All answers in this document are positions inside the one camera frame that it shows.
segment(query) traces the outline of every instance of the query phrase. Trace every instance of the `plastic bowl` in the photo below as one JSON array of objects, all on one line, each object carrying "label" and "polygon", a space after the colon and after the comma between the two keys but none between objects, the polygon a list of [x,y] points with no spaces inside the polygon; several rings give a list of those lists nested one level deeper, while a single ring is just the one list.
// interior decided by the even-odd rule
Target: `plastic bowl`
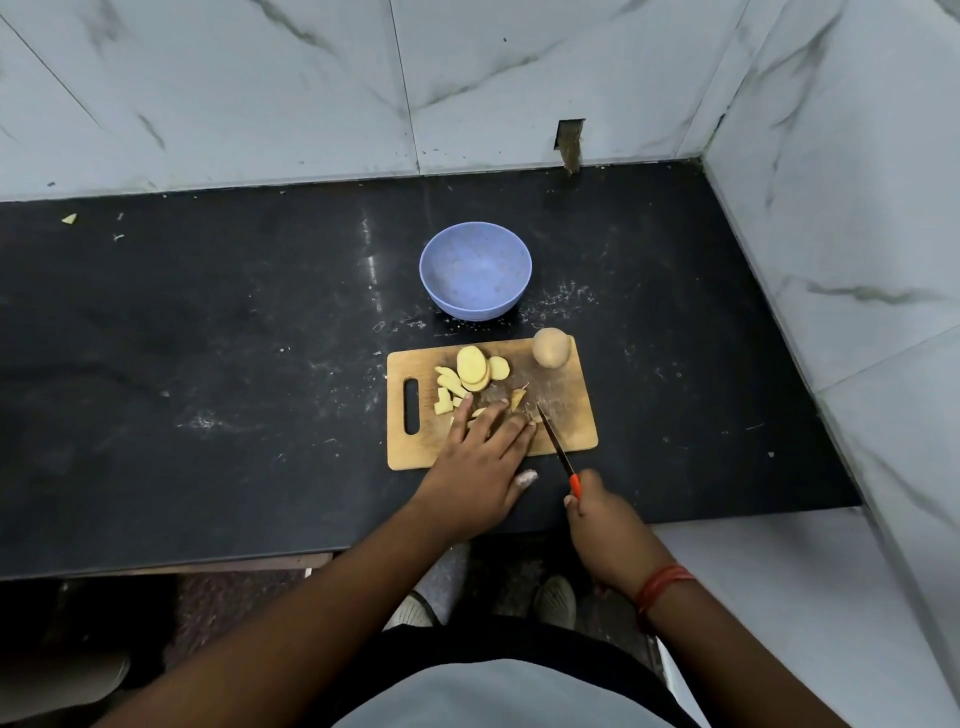
[{"label": "plastic bowl", "polygon": [[434,303],[464,321],[509,311],[530,282],[530,251],[493,223],[460,223],[434,235],[420,254],[420,280]]}]

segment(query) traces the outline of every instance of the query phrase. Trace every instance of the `black shorts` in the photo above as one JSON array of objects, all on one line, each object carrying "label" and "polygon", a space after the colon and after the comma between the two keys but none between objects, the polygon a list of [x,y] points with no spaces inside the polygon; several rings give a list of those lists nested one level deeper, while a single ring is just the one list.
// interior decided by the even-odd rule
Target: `black shorts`
[{"label": "black shorts", "polygon": [[317,698],[300,725],[333,725],[428,667],[490,660],[549,667],[623,695],[677,728],[698,728],[657,675],[632,655],[573,630],[515,617],[447,627],[399,626],[375,635]]}]

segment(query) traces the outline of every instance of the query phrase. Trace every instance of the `shoe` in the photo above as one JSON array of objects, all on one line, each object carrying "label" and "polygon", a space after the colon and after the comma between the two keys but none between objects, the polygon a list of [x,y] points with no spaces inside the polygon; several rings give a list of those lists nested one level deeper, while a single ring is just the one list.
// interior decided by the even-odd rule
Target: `shoe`
[{"label": "shoe", "polygon": [[557,574],[547,579],[534,597],[534,613],[544,624],[573,629],[577,621],[577,597],[570,582]]},{"label": "shoe", "polygon": [[387,620],[383,631],[386,632],[388,629],[399,627],[401,624],[410,627],[436,627],[437,618],[426,600],[416,592],[411,592],[403,598],[400,606]]}]

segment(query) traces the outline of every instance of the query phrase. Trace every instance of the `hand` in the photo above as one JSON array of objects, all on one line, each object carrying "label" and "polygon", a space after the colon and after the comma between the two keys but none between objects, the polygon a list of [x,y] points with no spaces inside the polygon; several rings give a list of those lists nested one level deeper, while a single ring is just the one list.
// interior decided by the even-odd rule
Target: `hand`
[{"label": "hand", "polygon": [[464,397],[437,462],[410,500],[411,506],[429,510],[451,545],[503,521],[532,482],[530,478],[514,481],[514,473],[537,426],[524,415],[514,415],[488,440],[494,421],[508,405],[488,406],[468,432],[472,404],[473,396]]},{"label": "hand", "polygon": [[673,555],[622,497],[603,487],[597,471],[580,473],[581,494],[564,498],[573,545],[587,571],[633,600]]}]

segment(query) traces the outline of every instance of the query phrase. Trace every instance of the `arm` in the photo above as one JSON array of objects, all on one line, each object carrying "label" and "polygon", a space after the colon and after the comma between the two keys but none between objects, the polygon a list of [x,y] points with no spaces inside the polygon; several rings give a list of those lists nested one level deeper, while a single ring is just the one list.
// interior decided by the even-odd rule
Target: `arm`
[{"label": "arm", "polygon": [[[633,600],[674,558],[626,500],[594,471],[564,499],[573,544],[599,582]],[[844,728],[847,724],[695,581],[667,587],[647,618],[711,725]]]},{"label": "arm", "polygon": [[517,416],[486,440],[506,407],[498,404],[467,434],[470,405],[464,399],[443,451],[407,505],[106,716],[101,728],[269,728],[297,719],[444,551],[497,525],[520,496],[512,478],[536,428]]}]

